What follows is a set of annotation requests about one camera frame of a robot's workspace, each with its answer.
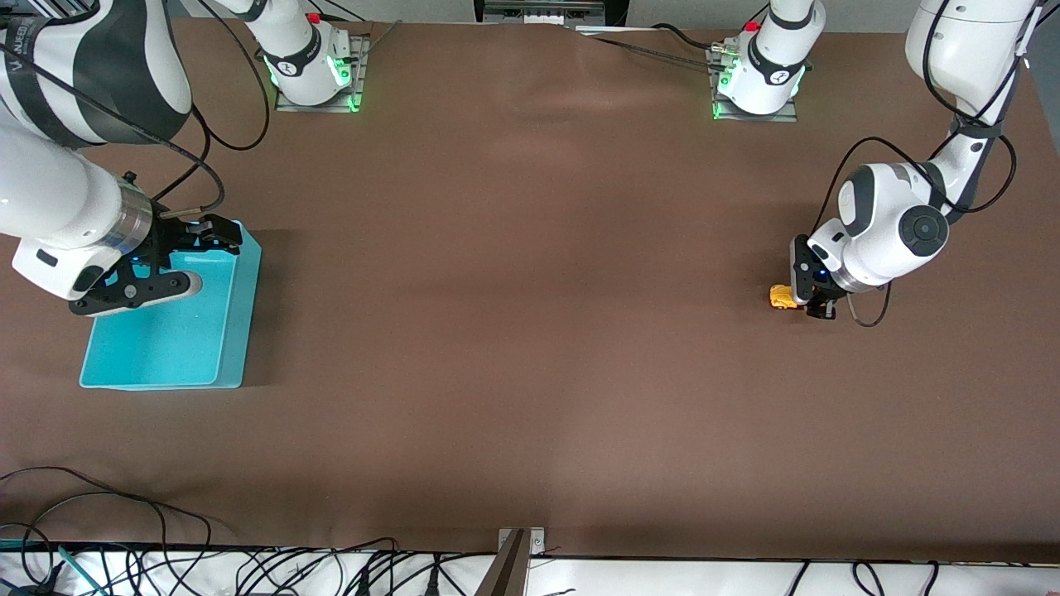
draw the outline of wire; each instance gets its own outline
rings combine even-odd
[[[0,577],[0,583],[6,585],[11,590],[12,594],[18,594],[18,596],[32,596],[25,590],[22,590],[21,588],[15,585],[14,583],[7,581],[6,579],[4,579],[2,577]]]
[[[665,29],[667,31],[671,31],[677,37],[681,37],[682,41],[684,41],[685,43],[688,43],[689,46],[691,46],[693,48],[699,48],[701,50],[710,50],[710,43],[704,43],[702,41],[696,41],[695,39],[692,39],[691,37],[685,35],[684,31],[677,29],[676,27],[674,27],[674,25],[672,25],[672,24],[670,24],[668,22],[657,22],[657,23],[655,23],[655,24],[652,25],[652,29]]]
[[[235,32],[232,31],[232,28],[229,27],[228,23],[225,22],[225,19],[220,18],[220,16],[217,15],[217,13],[209,4],[206,3],[206,0],[198,0],[198,2],[199,4],[202,5],[204,8],[207,10],[208,13],[210,13],[210,16],[212,16],[214,20],[219,22],[220,25],[225,28],[225,31],[228,33],[228,36],[231,37],[232,41],[235,41],[236,47],[240,48],[240,53],[243,54],[243,58],[247,62],[247,66],[250,67],[250,72],[253,73],[254,75],[254,81],[258,83],[258,90],[261,91],[262,94],[262,104],[265,106],[265,121],[262,124],[262,130],[261,133],[258,134],[257,139],[254,139],[252,142],[246,145],[234,145],[232,143],[229,143],[225,139],[218,137],[216,133],[210,129],[210,126],[206,123],[206,120],[201,117],[201,115],[199,115],[198,117],[199,122],[206,128],[207,133],[222,145],[232,151],[250,151],[260,145],[261,142],[265,140],[265,135],[268,134],[269,124],[271,120],[272,107],[269,105],[268,91],[265,90],[265,82],[262,80],[262,73],[258,70],[258,67],[254,65],[254,59],[250,57],[250,52],[247,51],[247,47],[243,45],[243,41],[238,38],[238,36],[235,35]]]
[[[343,13],[346,13],[346,14],[350,15],[351,17],[353,17],[353,18],[355,18],[355,19],[357,19],[357,20],[359,20],[359,21],[364,21],[364,20],[366,20],[366,19],[365,19],[365,17],[363,17],[363,16],[358,15],[357,13],[354,13],[353,11],[351,11],[351,10],[349,10],[349,8],[347,8],[347,7],[344,7],[344,6],[342,6],[341,4],[339,4],[339,3],[337,3],[337,2],[333,2],[332,0],[324,0],[324,2],[328,2],[328,3],[329,3],[329,4],[331,4],[332,6],[335,6],[335,7],[336,7],[336,8],[338,8],[339,11],[342,11]]]
[[[935,580],[938,579],[938,561],[928,561],[931,565],[931,575],[928,576],[928,585],[921,596],[931,596],[931,589],[935,588]]]
[[[25,574],[25,577],[30,578],[30,581],[32,581],[33,583],[36,583],[38,586],[43,585],[45,582],[48,581],[48,577],[51,576],[51,574],[55,571],[55,550],[52,548],[51,541],[48,540],[48,537],[45,536],[45,532],[40,531],[40,529],[34,526],[33,524],[23,524],[21,522],[8,522],[5,524],[0,524],[0,531],[3,531],[11,527],[25,529],[25,534],[22,536],[22,543],[19,545],[19,556],[21,557],[22,560],[22,572]],[[48,551],[48,576],[45,576],[45,579],[37,579],[37,577],[33,575],[33,572],[30,571],[29,560],[25,557],[26,555],[25,545],[30,541],[31,532],[40,537],[41,542],[45,543],[45,549]]]
[[[758,17],[761,16],[762,13],[764,13],[767,10],[770,10],[770,3],[768,2],[766,2],[765,5],[763,5],[761,8],[759,8],[758,12],[755,13],[755,16],[750,17],[749,19],[747,19],[747,22],[750,22],[753,20],[757,20]]]
[[[202,152],[199,153],[199,159],[206,161],[206,158],[210,156],[210,145],[212,139],[212,136],[210,135],[210,128],[206,125],[206,120],[202,118],[202,113],[198,110],[198,107],[196,107],[195,104],[192,104],[192,116],[195,117],[195,120],[198,121],[199,126],[202,128]],[[170,186],[158,191],[158,194],[151,197],[151,199],[155,203],[162,200],[162,198],[164,198],[165,195],[170,194],[171,192],[174,191],[174,189],[184,183],[184,180],[190,178],[191,175],[194,174],[197,170],[198,170],[198,163],[193,163],[191,168],[186,170],[184,173],[181,174],[176,180],[173,180],[172,182],[170,182]]]
[[[335,15],[329,15],[328,13],[325,13],[325,12],[323,11],[323,8],[321,8],[321,7],[320,7],[320,5],[319,5],[319,4],[317,4],[317,3],[316,3],[316,2],[314,2],[313,0],[305,0],[305,1],[306,1],[306,2],[308,2],[308,3],[310,3],[310,5],[312,5],[312,6],[314,7],[314,8],[316,8],[317,13],[319,13],[319,14],[320,14],[320,18],[322,18],[322,19],[323,19],[323,20],[325,20],[325,21],[342,21],[342,22],[350,22],[350,19],[348,19],[348,18],[344,18],[344,17],[336,17]]]
[[[862,565],[865,565],[865,567],[868,568],[868,573],[872,576],[872,581],[876,582],[876,588],[879,590],[878,593],[871,592],[864,583],[862,583],[861,577],[858,576],[858,568]],[[858,561],[850,567],[850,574],[854,576],[854,583],[858,584],[858,588],[861,588],[862,592],[864,592],[867,596],[885,596],[883,593],[883,584],[880,583],[880,576],[876,575],[876,569],[872,568],[872,565],[864,561]]]
[[[161,534],[162,534],[161,536],[162,558],[165,560],[165,563],[166,563],[166,566],[170,569],[170,573],[172,573],[173,577],[176,579],[176,584],[173,586],[173,591],[171,591],[171,593],[170,593],[171,596],[180,586],[183,586],[186,590],[188,590],[189,592],[191,592],[194,596],[202,596],[201,594],[199,594],[198,592],[196,592],[194,589],[192,589],[190,585],[188,585],[184,582],[184,578],[188,577],[188,574],[191,573],[192,568],[194,568],[194,566],[198,563],[198,561],[201,560],[202,556],[206,554],[206,550],[202,550],[201,553],[199,553],[199,556],[195,558],[195,560],[184,571],[183,574],[178,575],[176,568],[173,567],[173,563],[170,560],[169,543],[167,543],[167,540],[166,540],[167,539],[167,527],[166,527],[166,523],[165,523],[165,514],[162,513],[162,509],[164,508],[164,509],[167,509],[170,511],[174,511],[176,513],[180,513],[182,515],[192,518],[192,519],[197,520],[200,523],[202,523],[206,526],[206,542],[204,543],[206,547],[210,546],[211,539],[213,537],[213,524],[211,524],[209,520],[207,520],[202,515],[199,515],[198,513],[193,513],[191,511],[188,511],[186,509],[181,509],[179,507],[174,507],[174,506],[167,505],[165,503],[161,503],[161,502],[158,502],[158,501],[153,501],[151,498],[147,498],[145,496],[141,496],[141,495],[138,495],[138,494],[134,494],[134,493],[129,493],[129,492],[125,492],[125,491],[120,491],[120,490],[118,490],[118,489],[116,489],[116,488],[113,488],[113,487],[111,487],[111,486],[109,486],[109,485],[107,485],[105,483],[101,483],[99,480],[93,480],[92,478],[89,478],[88,476],[86,476],[85,474],[82,474],[81,472],[77,472],[75,470],[72,470],[70,468],[65,468],[65,467],[61,467],[61,466],[34,466],[34,467],[30,467],[30,468],[22,468],[20,470],[15,470],[14,472],[8,472],[8,473],[4,474],[3,476],[0,476],[0,483],[2,483],[4,480],[7,480],[7,479],[11,479],[11,478],[13,478],[13,477],[15,477],[17,475],[25,474],[25,473],[29,473],[29,472],[38,472],[38,471],[56,471],[56,472],[63,472],[63,473],[65,473],[67,475],[73,476],[74,478],[77,478],[77,479],[82,480],[85,484],[88,484],[90,486],[93,486],[95,488],[99,488],[99,489],[102,489],[103,491],[105,491],[104,493],[84,493],[81,496],[91,496],[93,494],[108,494],[108,495],[113,495],[113,496],[118,496],[118,497],[121,497],[121,498],[125,498],[127,501],[132,501],[132,502],[136,502],[136,503],[142,503],[142,504],[147,505],[148,507],[151,507],[152,510],[155,511],[155,514],[158,516],[159,525],[161,527]],[[74,498],[74,497],[70,497],[68,499],[65,499],[65,502],[72,501],[72,498]],[[46,513],[48,513],[49,511],[51,511],[53,509],[54,509],[54,506],[51,507],[51,508],[49,508],[46,511]],[[22,524],[22,527],[25,527],[29,530],[29,527],[31,527],[31,525],[29,525],[29,524]],[[25,539],[28,539],[28,538],[29,538],[29,531],[26,532]],[[23,540],[23,545],[22,545],[23,551],[24,551],[24,548],[25,548],[25,539]]]
[[[457,559],[465,559],[467,557],[482,557],[482,556],[487,556],[487,555],[496,555],[496,553],[462,553],[460,555],[454,555],[453,557],[449,557],[448,559],[444,559],[444,560],[441,561],[441,563],[448,563],[449,561],[456,561]],[[403,579],[400,582],[398,582],[396,585],[391,585],[390,586],[390,592],[387,592],[387,596],[393,596],[394,592],[398,591],[398,590],[400,590],[402,585],[405,585],[406,583],[408,583],[409,581],[411,581],[416,576],[418,576],[418,575],[420,575],[420,574],[422,574],[424,572],[430,571],[430,568],[434,567],[434,566],[435,566],[435,563],[431,562],[429,565],[427,565],[427,566],[425,566],[425,567],[423,567],[421,569],[418,569],[416,572],[412,572],[411,574],[409,574],[408,577],[406,577],[405,579]]]
[[[667,60],[673,60],[675,63],[692,65],[700,68],[706,68],[708,70],[724,70],[724,67],[722,67],[721,65],[711,65],[707,63],[702,63],[700,60],[693,60],[691,58],[686,58],[684,56],[675,56],[673,54],[668,54],[666,52],[659,52],[657,50],[651,50],[649,48],[641,48],[640,46],[633,46],[631,43],[625,43],[623,41],[615,41],[614,39],[598,37],[596,35],[591,36],[591,38],[596,39],[597,41],[602,41],[604,43],[611,43],[612,46],[618,46],[619,48],[625,48],[626,50],[633,52],[639,52],[641,54],[647,54],[650,56],[655,56]]]
[[[806,571],[809,568],[810,559],[803,559],[802,566],[799,567],[798,573],[795,574],[795,580],[792,581],[792,586],[788,589],[788,596],[795,596],[795,591],[798,590],[798,584],[802,581],[802,576],[806,575]]]
[[[883,306],[880,308],[880,314],[877,315],[876,319],[872,322],[865,322],[862,319],[858,318],[858,311],[854,310],[854,300],[851,297],[852,295],[847,294],[847,308],[850,309],[850,316],[854,319],[854,322],[866,329],[873,328],[883,322],[883,317],[887,316],[887,306],[890,305],[890,287],[894,284],[895,280],[890,280],[887,282],[887,293],[883,295]]]
[[[163,145],[166,148],[169,148],[170,151],[172,151],[174,153],[177,153],[181,157],[188,159],[192,163],[195,163],[199,168],[201,168],[202,171],[206,172],[213,179],[214,183],[217,186],[217,197],[213,200],[213,203],[210,203],[208,205],[204,205],[204,206],[199,207],[197,211],[193,211],[193,212],[212,211],[213,209],[216,209],[217,207],[220,206],[222,203],[225,201],[225,183],[220,180],[220,176],[217,175],[217,172],[215,172],[213,170],[213,168],[210,168],[209,165],[207,165],[206,161],[202,161],[201,159],[199,159],[198,157],[196,157],[194,154],[192,154],[188,150],[186,150],[186,148],[183,148],[183,147],[181,147],[181,146],[179,146],[179,145],[177,145],[177,144],[175,144],[175,143],[173,143],[173,142],[171,142],[171,141],[169,141],[166,139],[163,139],[162,137],[159,137],[158,135],[152,133],[151,130],[147,130],[143,126],[140,126],[136,122],[132,122],[128,118],[125,118],[124,116],[122,116],[122,115],[116,112],[114,110],[108,108],[107,106],[101,104],[100,102],[98,102],[95,99],[93,99],[92,97],[88,95],[84,91],[81,91],[80,89],[75,89],[75,88],[71,87],[70,85],[67,85],[67,83],[65,81],[63,81],[58,76],[55,76],[54,74],[52,74],[51,72],[49,72],[45,68],[41,68],[39,65],[37,65],[37,63],[33,62],[32,59],[23,56],[22,54],[20,54],[18,52],[15,52],[11,48],[8,48],[5,43],[0,43],[0,52],[3,52],[4,54],[6,54],[6,55],[11,56],[12,58],[14,58],[15,60],[17,60],[18,63],[20,63],[20,64],[29,67],[30,70],[32,70],[33,72],[37,73],[38,75],[45,77],[47,81],[49,81],[53,85],[57,86],[58,88],[63,89],[67,93],[70,93],[71,95],[73,95],[74,98],[77,98],[82,102],[84,102],[84,103],[92,106],[93,108],[95,108],[95,109],[100,110],[101,112],[109,116],[110,118],[113,118],[118,122],[121,122],[122,124],[128,126],[132,132],[135,132],[138,135],[140,135],[144,139],[147,139],[148,141],[152,141],[154,143]],[[188,214],[188,211],[187,210],[186,211],[181,211],[181,212],[171,211],[166,215],[169,215],[170,217],[173,217],[173,216],[176,216],[177,214]]]
[[[445,578],[445,581],[449,582],[449,585],[452,585],[453,589],[456,590],[458,594],[460,594],[460,596],[467,596],[467,593],[464,592],[463,589],[461,589],[460,585],[456,582],[456,580],[454,580],[449,576],[449,572],[445,571],[445,567],[442,566],[441,561],[438,562],[438,571],[441,572],[442,577]]]

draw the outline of plastic bin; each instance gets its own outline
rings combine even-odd
[[[174,269],[195,271],[190,298],[99,317],[92,323],[81,386],[157,391],[231,389],[243,383],[262,249],[246,228],[238,256],[174,252]]]

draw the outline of yellow toy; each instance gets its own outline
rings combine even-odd
[[[774,285],[770,288],[770,305],[774,309],[797,309],[798,304],[792,300],[792,288],[790,285]]]

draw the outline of brown table surface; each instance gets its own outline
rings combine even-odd
[[[209,121],[252,138],[231,40],[175,30]],[[1060,161],[1028,76],[1011,190],[897,282],[881,327],[765,301],[853,141],[944,137],[902,43],[823,36],[799,123],[752,124],[711,120],[703,74],[561,28],[399,24],[359,113],[275,115],[252,153],[210,156],[220,213],[264,248],[243,388],[83,390],[91,322],[0,267],[0,469],[71,466],[209,513],[227,543],[478,550],[529,525],[560,554],[1055,561]],[[194,124],[179,140],[200,146]],[[148,191],[187,166],[90,157]],[[173,205],[213,192],[197,175]],[[0,512],[75,488],[13,480]],[[107,498],[43,527],[159,539]]]

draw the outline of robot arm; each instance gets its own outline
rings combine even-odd
[[[797,90],[825,29],[825,6],[819,0],[772,0],[761,28],[747,24],[737,37],[738,62],[719,91],[746,112],[774,113]]]
[[[336,65],[350,55],[349,35],[310,22],[298,0],[217,0],[247,23],[265,53],[272,80],[292,102],[315,106],[350,85]]]
[[[348,81],[334,62],[344,32],[311,23],[298,0],[224,0],[245,20],[287,99],[315,105]],[[192,271],[161,273],[173,250],[238,250],[238,228],[215,215],[163,218],[131,179],[74,150],[152,142],[39,76],[20,56],[163,140],[192,110],[191,89],[160,0],[99,0],[67,19],[18,18],[0,30],[0,233],[21,239],[13,266],[99,315],[197,292]],[[149,267],[148,279],[132,265]]]
[[[1037,0],[922,0],[906,37],[906,58],[971,118],[955,116],[948,142],[931,160],[858,168],[840,188],[840,217],[792,242],[792,293],[807,313],[834,318],[836,299],[885,285],[926,264],[946,246],[950,226],[969,212],[983,164],[1003,132],[1021,48]],[[941,16],[938,11],[944,6]]]

